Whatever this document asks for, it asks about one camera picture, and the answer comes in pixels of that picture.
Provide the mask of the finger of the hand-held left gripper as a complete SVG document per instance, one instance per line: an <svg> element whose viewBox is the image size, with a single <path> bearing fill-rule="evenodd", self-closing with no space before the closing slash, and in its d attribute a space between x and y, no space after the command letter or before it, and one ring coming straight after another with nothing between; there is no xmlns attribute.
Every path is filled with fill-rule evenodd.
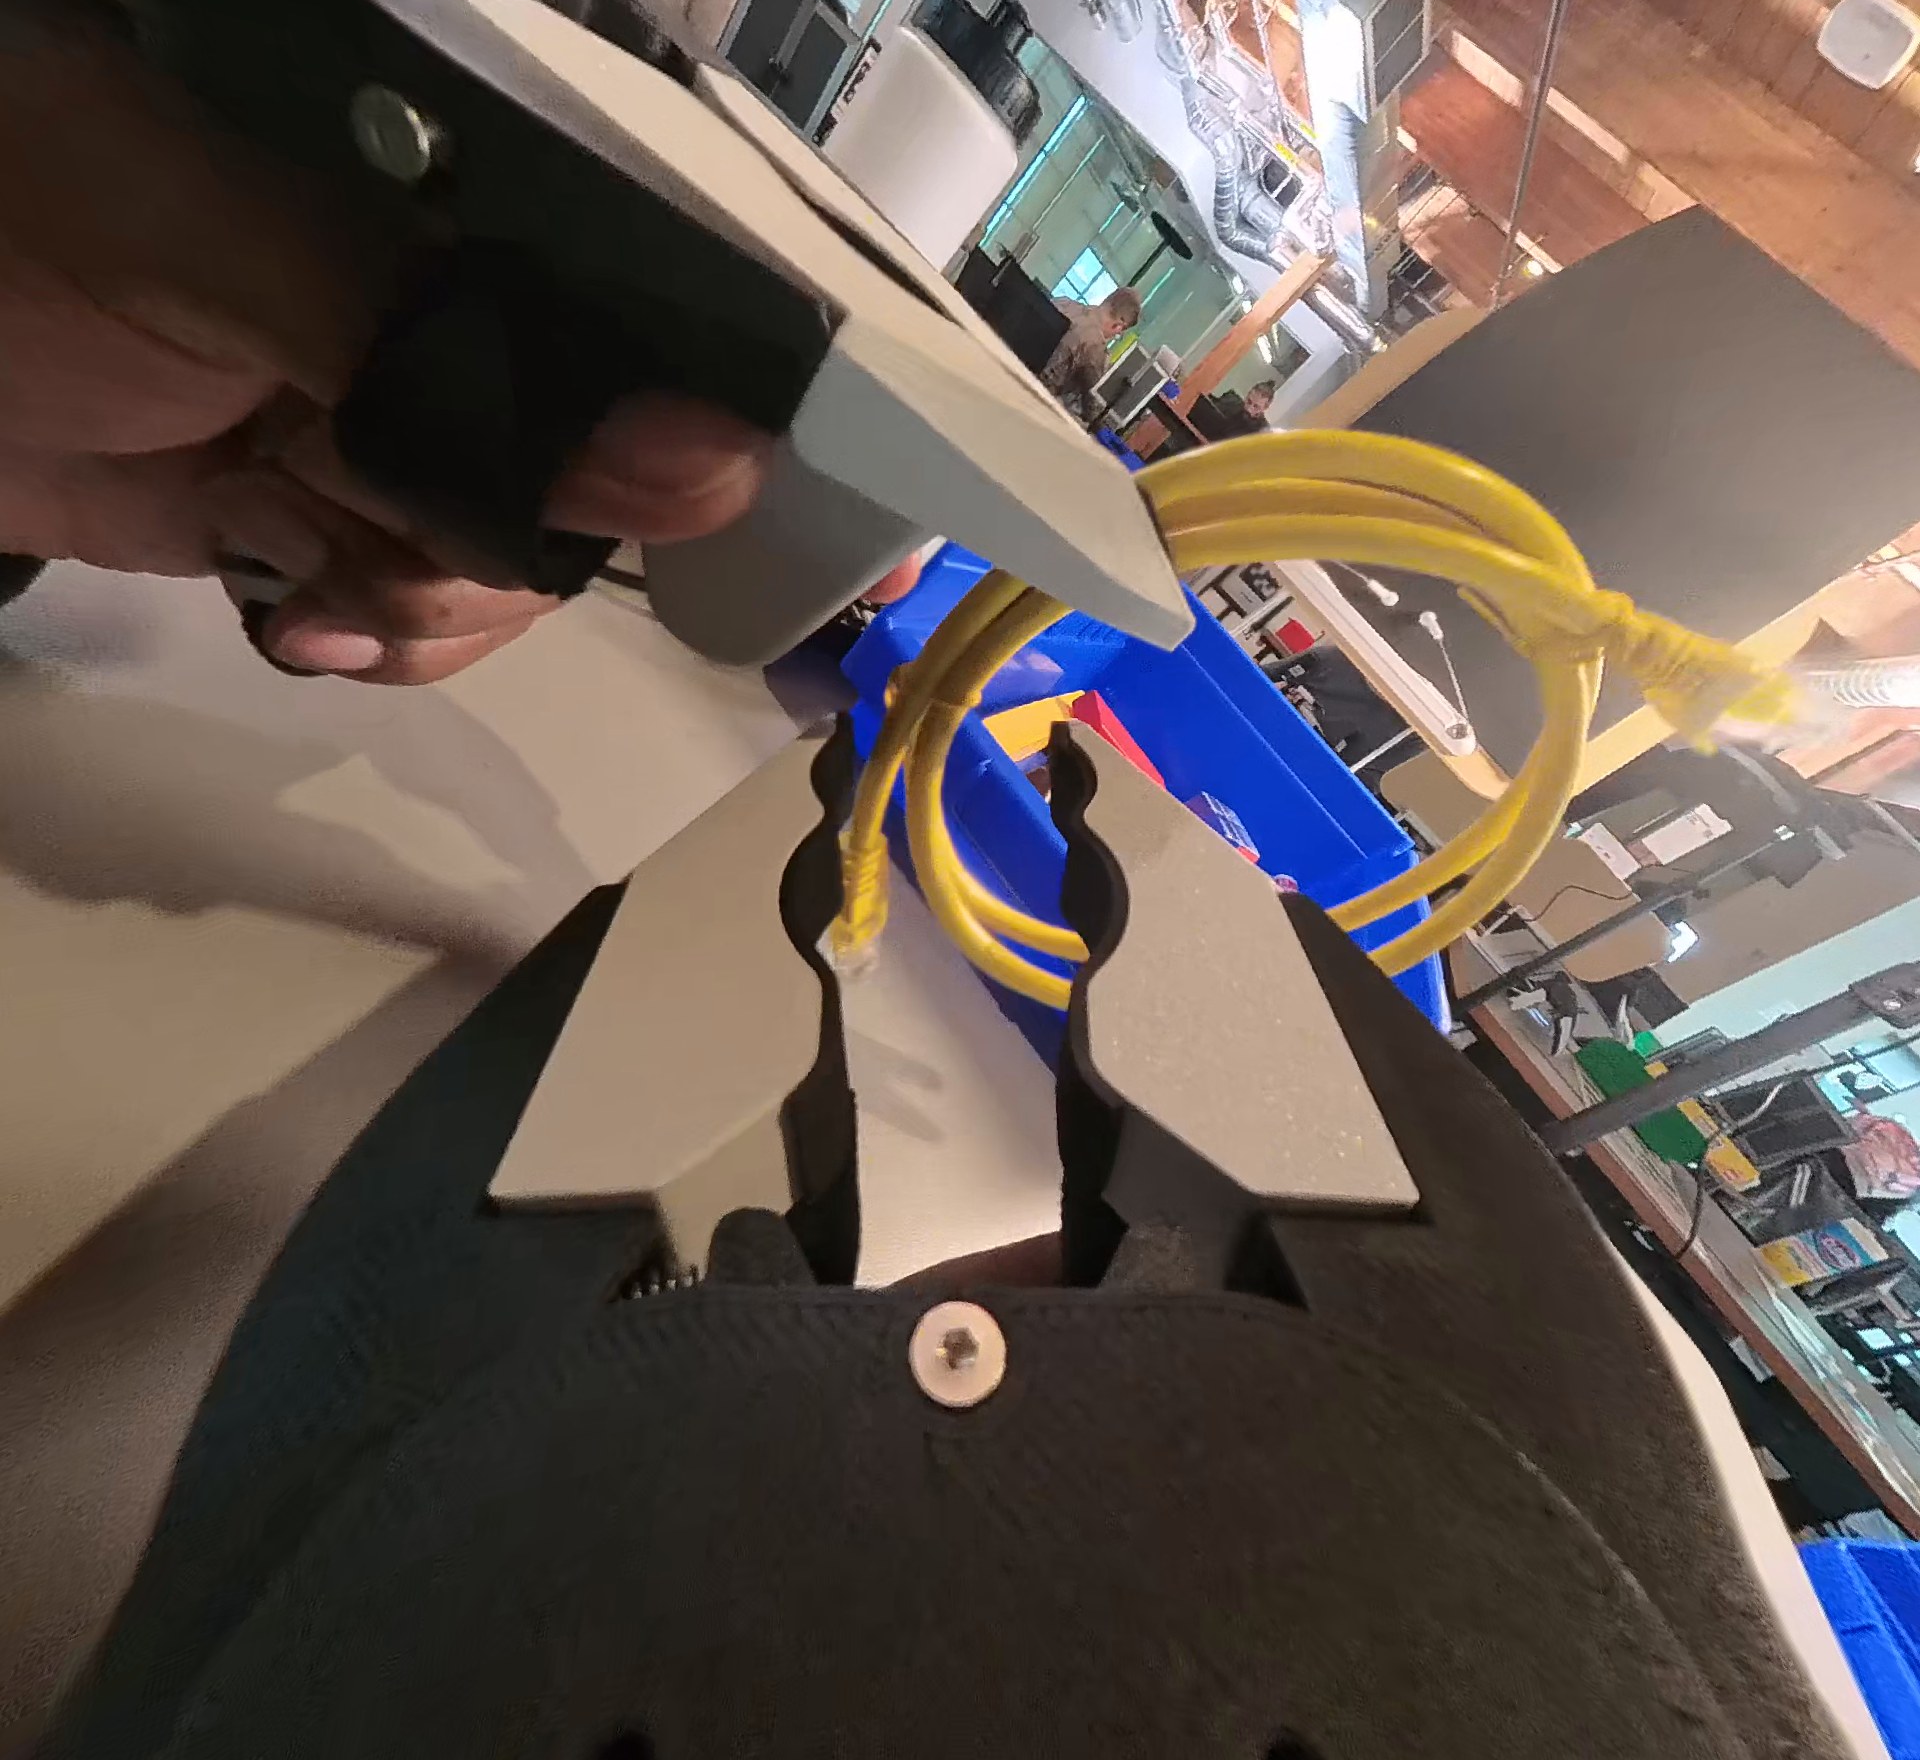
<svg viewBox="0 0 1920 1760"><path fill-rule="evenodd" d="M1143 643L1187 595L1135 480L980 322L954 324L845 245L717 109L543 0L462 0L558 125L636 189L825 307L828 339L743 515L648 541L659 624L716 664L761 666L884 571L947 539Z"/></svg>
<svg viewBox="0 0 1920 1760"><path fill-rule="evenodd" d="M919 248L899 233L899 228L877 212L844 172L829 164L731 65L699 62L692 90L773 165L783 183L793 187L804 206L848 248L954 324L978 322L972 307Z"/></svg>

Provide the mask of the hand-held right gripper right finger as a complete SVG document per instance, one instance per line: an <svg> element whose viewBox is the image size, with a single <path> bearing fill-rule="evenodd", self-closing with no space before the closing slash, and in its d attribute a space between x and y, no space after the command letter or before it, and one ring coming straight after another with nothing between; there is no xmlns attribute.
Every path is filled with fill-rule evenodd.
<svg viewBox="0 0 1920 1760"><path fill-rule="evenodd" d="M1414 1220L1419 1189L1301 939L1301 899L1083 721L1048 740L1062 919L1062 1275L1225 1288L1279 1220Z"/></svg>

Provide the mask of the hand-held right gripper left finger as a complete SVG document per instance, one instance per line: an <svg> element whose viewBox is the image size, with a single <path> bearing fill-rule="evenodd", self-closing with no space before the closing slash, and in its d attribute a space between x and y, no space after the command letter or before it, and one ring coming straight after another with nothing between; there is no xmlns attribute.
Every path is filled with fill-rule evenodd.
<svg viewBox="0 0 1920 1760"><path fill-rule="evenodd" d="M855 776L837 720L633 866L492 1172L495 1207L637 1210L659 1278L707 1272L721 1220L764 1212L818 1282L853 1282L858 1117L824 942Z"/></svg>

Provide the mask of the blue plastic bin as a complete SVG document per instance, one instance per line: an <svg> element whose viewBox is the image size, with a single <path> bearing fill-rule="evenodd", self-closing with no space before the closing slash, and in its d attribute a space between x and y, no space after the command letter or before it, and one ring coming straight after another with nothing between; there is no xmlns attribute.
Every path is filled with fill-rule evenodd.
<svg viewBox="0 0 1920 1760"><path fill-rule="evenodd" d="M893 674L986 571L978 554L941 548L916 587L880 607L849 643L840 667L862 755ZM978 715L962 721L944 780L947 828L968 870L1012 905L1059 919L1066 842L986 715L1048 696L1098 696L1176 802L1206 795L1234 812L1260 868L1319 908L1370 894L1423 858L1190 592L1187 603L1193 624L1172 652L1068 614L996 672Z"/></svg>

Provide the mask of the person's left hand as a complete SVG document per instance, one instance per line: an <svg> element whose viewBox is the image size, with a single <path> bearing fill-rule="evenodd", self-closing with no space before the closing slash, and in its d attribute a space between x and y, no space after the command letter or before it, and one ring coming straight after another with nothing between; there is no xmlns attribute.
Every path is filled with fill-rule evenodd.
<svg viewBox="0 0 1920 1760"><path fill-rule="evenodd" d="M404 248L259 156L104 0L2 0L2 550L286 581L256 647L417 687L559 602L497 587L348 469L332 406Z"/></svg>

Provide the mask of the white water bottle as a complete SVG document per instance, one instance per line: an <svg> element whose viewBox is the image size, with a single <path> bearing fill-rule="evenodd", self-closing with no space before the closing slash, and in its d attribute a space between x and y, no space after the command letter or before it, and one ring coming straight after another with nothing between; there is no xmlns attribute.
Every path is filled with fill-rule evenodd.
<svg viewBox="0 0 1920 1760"><path fill-rule="evenodd" d="M934 268L965 253L1041 116L1019 0L917 0L848 77L821 139L837 172Z"/></svg>

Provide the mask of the yellow block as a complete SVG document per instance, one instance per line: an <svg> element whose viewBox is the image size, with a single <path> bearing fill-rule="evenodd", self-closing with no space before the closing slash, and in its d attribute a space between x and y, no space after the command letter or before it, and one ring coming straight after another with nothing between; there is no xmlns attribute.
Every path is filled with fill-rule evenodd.
<svg viewBox="0 0 1920 1760"><path fill-rule="evenodd" d="M1068 723L1080 697L1080 691L1034 697L986 714L980 723L1012 762L1028 764L1043 755L1052 730L1057 723Z"/></svg>

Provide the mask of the red block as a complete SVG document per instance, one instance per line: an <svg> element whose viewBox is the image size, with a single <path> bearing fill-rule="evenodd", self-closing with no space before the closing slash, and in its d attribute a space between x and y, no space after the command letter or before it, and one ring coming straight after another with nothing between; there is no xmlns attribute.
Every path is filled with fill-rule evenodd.
<svg viewBox="0 0 1920 1760"><path fill-rule="evenodd" d="M1068 715L1103 740L1118 755L1132 764L1156 788L1166 788L1157 764L1140 746L1140 740L1122 721L1118 712L1098 691L1078 691L1068 701Z"/></svg>

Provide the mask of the white board stand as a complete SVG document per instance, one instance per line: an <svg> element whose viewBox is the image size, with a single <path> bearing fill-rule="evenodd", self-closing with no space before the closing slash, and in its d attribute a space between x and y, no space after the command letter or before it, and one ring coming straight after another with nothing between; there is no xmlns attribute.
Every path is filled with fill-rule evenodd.
<svg viewBox="0 0 1920 1760"><path fill-rule="evenodd" d="M1355 603L1318 561L1267 564L1288 594L1315 622L1319 633L1357 669L1380 696L1441 758L1464 760L1478 751L1478 737L1464 706L1404 655L1380 622Z"/></svg>

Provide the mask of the dark blue storage bin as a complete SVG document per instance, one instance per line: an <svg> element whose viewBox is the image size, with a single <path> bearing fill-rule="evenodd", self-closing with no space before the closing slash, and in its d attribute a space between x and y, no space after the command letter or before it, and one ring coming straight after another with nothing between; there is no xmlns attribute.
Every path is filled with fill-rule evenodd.
<svg viewBox="0 0 1920 1760"><path fill-rule="evenodd" d="M1916 1758L1918 1544L1829 1536L1797 1552L1888 1755Z"/></svg>

